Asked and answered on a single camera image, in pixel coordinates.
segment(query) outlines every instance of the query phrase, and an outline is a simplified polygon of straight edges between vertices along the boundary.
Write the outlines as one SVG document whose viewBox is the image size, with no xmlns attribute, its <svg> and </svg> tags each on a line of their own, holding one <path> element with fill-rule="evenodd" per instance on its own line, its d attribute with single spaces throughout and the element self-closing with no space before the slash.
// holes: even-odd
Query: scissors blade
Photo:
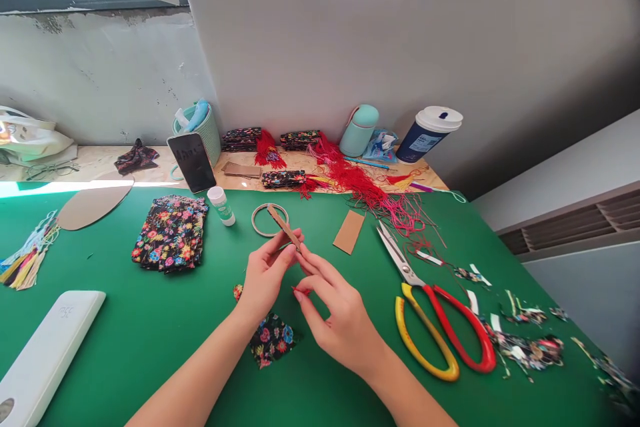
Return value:
<svg viewBox="0 0 640 427">
<path fill-rule="evenodd" d="M 378 231 L 378 234 L 382 239 L 382 243 L 385 244 L 387 252 L 389 252 L 393 263 L 400 271 L 400 274 L 404 277 L 405 282 L 407 282 L 411 286 L 424 286 L 425 283 L 415 275 L 415 273 L 411 269 L 411 266 L 404 260 L 405 256 L 402 255 L 401 252 L 398 252 L 397 244 L 393 241 L 393 239 L 387 238 L 387 236 L 390 237 L 390 235 L 385 226 L 381 223 L 381 228 L 376 227 L 376 230 Z"/>
</svg>

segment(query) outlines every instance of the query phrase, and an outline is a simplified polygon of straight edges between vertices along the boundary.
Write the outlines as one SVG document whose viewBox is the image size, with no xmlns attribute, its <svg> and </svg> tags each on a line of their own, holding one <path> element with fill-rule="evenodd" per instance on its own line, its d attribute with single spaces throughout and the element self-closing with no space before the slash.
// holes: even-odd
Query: red scissors handle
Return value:
<svg viewBox="0 0 640 427">
<path fill-rule="evenodd" d="M 455 349 L 458 351 L 458 354 L 460 355 L 460 357 L 462 357 L 462 360 L 464 361 L 464 363 L 469 367 L 471 367 L 472 369 L 474 369 L 476 372 L 480 372 L 482 374 L 488 374 L 489 372 L 491 372 L 495 368 L 495 352 L 493 351 L 493 345 L 491 345 L 491 340 L 489 339 L 489 335 L 487 334 L 487 331 L 485 330 L 485 328 L 482 326 L 480 319 L 475 316 L 475 314 L 471 311 L 471 309 L 469 309 L 466 305 L 461 304 L 458 301 L 458 299 L 453 297 L 446 290 L 442 290 L 438 286 L 431 287 L 428 285 L 425 285 L 422 288 L 425 291 L 425 293 L 429 296 L 429 300 L 431 300 L 431 304 L 433 305 L 433 308 L 435 309 L 435 313 L 438 315 L 438 318 L 440 319 L 440 323 L 442 324 L 442 327 L 445 329 L 447 336 L 451 340 L 451 343 L 453 344 Z M 462 314 L 467 318 L 467 320 L 473 326 L 473 329 L 475 330 L 475 333 L 477 334 L 478 339 L 480 340 L 480 345 L 482 346 L 482 361 L 480 361 L 479 364 L 474 362 L 473 359 L 469 357 L 469 355 L 467 354 L 467 351 L 464 349 L 464 347 L 460 343 L 460 340 L 458 340 L 458 336 L 453 331 L 453 327 L 451 327 L 451 324 L 449 323 L 449 319 L 447 319 L 447 314 L 445 314 L 445 311 L 443 310 L 442 305 L 438 301 L 435 294 L 439 294 L 441 297 L 444 297 L 445 300 L 447 300 L 451 305 L 453 305 L 460 312 L 462 312 Z"/>
</svg>

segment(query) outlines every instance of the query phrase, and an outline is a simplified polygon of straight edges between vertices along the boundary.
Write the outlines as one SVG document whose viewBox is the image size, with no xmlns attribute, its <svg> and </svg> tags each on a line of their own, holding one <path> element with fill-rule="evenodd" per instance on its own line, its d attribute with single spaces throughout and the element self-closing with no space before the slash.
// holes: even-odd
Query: white bag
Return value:
<svg viewBox="0 0 640 427">
<path fill-rule="evenodd" d="M 0 105 L 0 122 L 10 133 L 9 143 L 0 148 L 7 150 L 12 163 L 24 164 L 55 155 L 73 143 L 72 139 L 55 131 L 55 122 L 38 120 L 10 107 Z"/>
</svg>

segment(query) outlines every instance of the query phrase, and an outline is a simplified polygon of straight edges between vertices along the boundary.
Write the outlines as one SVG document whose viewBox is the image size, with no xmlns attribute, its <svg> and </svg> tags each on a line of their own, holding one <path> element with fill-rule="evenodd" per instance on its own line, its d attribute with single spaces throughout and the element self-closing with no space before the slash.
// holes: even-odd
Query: oval cardboard template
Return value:
<svg viewBox="0 0 640 427">
<path fill-rule="evenodd" d="M 62 207 L 58 225 L 64 230 L 79 230 L 97 222 L 116 208 L 133 186 L 133 175 L 110 172 L 87 184 Z"/>
</svg>

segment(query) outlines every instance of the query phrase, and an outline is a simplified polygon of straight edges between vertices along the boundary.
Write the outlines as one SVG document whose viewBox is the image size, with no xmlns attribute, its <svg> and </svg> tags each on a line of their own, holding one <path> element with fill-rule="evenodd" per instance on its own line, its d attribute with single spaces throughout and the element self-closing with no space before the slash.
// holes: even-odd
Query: white remote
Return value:
<svg viewBox="0 0 640 427">
<path fill-rule="evenodd" d="M 58 297 L 0 382 L 0 427 L 40 422 L 105 296 L 70 290 Z"/>
</svg>

